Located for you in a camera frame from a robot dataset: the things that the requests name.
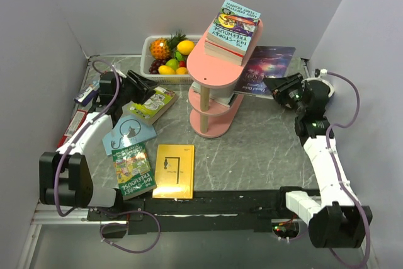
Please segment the red 13-Storey Treehouse book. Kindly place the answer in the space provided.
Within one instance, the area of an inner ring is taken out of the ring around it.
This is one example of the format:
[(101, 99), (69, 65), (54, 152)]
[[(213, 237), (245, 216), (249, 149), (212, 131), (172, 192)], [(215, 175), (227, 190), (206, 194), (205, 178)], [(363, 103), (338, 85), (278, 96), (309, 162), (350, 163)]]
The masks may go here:
[(243, 56), (243, 58), (244, 58), (244, 54), (236, 53), (236, 52), (234, 52), (234, 51), (232, 51), (232, 50), (223, 48), (223, 47), (221, 47), (221, 46), (219, 46), (219, 45), (216, 45), (216, 44), (214, 44), (214, 43), (212, 43), (212, 42), (210, 42), (210, 41), (208, 41), (208, 40), (205, 40), (205, 41), (204, 41), (204, 48), (205, 48), (205, 49), (216, 50), (216, 51), (218, 51), (218, 52), (230, 52), (230, 53), (236, 54), (236, 55), (238, 55), (238, 56)]

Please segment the purple shrink-wrapped Robinson Crusoe book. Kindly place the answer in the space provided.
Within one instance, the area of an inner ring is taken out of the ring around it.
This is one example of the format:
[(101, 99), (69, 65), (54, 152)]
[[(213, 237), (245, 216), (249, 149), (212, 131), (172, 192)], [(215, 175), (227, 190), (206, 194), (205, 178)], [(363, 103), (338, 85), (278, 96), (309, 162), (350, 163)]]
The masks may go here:
[(295, 47), (256, 46), (234, 87), (234, 93), (273, 99), (263, 79), (285, 77), (295, 50)]

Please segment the blue 143-Storey Treehouse book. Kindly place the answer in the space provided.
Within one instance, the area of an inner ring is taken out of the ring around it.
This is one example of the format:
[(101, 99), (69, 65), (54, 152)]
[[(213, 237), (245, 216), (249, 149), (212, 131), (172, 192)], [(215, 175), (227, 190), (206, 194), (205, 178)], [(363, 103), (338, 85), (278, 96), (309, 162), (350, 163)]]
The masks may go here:
[(206, 40), (236, 53), (244, 54), (249, 48), (261, 13), (231, 0), (225, 0), (207, 30)]

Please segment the grey Great Gatsby book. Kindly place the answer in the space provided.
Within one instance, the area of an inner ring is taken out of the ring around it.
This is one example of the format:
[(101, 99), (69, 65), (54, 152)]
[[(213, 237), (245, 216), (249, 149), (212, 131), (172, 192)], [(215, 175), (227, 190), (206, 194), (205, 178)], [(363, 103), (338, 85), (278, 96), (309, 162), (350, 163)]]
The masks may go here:
[(213, 101), (216, 101), (217, 103), (220, 103), (221, 105), (224, 105), (226, 107), (230, 106), (230, 102), (234, 97), (234, 91), (232, 86), (229, 86), (227, 88), (219, 88), (219, 89), (209, 89), (209, 98)]

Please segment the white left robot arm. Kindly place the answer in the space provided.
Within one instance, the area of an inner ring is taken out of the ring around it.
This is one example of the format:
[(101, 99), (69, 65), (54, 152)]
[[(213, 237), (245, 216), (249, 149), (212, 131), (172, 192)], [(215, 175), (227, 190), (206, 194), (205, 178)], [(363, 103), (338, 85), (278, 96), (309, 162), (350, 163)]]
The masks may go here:
[(39, 191), (42, 204), (56, 207), (102, 208), (111, 220), (125, 211), (118, 189), (93, 183), (87, 156), (119, 121), (123, 106), (144, 104), (158, 83), (128, 71), (122, 77), (113, 71), (100, 76), (99, 90), (92, 99), (84, 123), (55, 152), (44, 152), (39, 159)]

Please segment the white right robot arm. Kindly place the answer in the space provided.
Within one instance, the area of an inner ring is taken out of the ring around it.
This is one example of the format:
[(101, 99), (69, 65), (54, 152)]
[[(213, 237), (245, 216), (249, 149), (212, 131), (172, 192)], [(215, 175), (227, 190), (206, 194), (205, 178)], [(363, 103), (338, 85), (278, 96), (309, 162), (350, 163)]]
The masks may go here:
[(359, 248), (368, 238), (373, 216), (370, 207), (358, 201), (339, 160), (333, 125), (326, 117), (332, 86), (301, 74), (266, 77), (263, 82), (278, 104), (295, 112), (295, 133), (319, 186), (319, 201), (301, 188), (280, 188), (276, 213), (284, 218), (296, 214), (307, 224), (316, 248)]

